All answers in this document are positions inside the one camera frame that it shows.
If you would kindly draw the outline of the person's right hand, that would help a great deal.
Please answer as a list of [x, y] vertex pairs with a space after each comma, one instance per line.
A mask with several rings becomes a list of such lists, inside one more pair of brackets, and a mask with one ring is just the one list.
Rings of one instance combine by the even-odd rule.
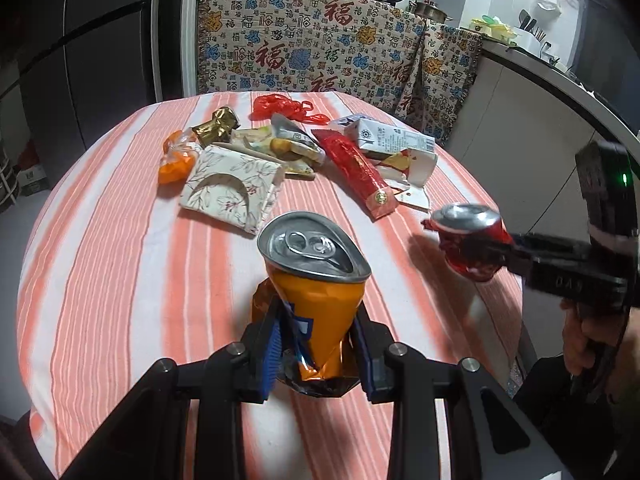
[[639, 378], [639, 310], [632, 308], [628, 320], [614, 318], [580, 318], [577, 304], [563, 299], [560, 308], [565, 313], [562, 330], [563, 356], [570, 374], [578, 376], [594, 365], [596, 356], [587, 349], [589, 341], [618, 348], [611, 382], [626, 382]]

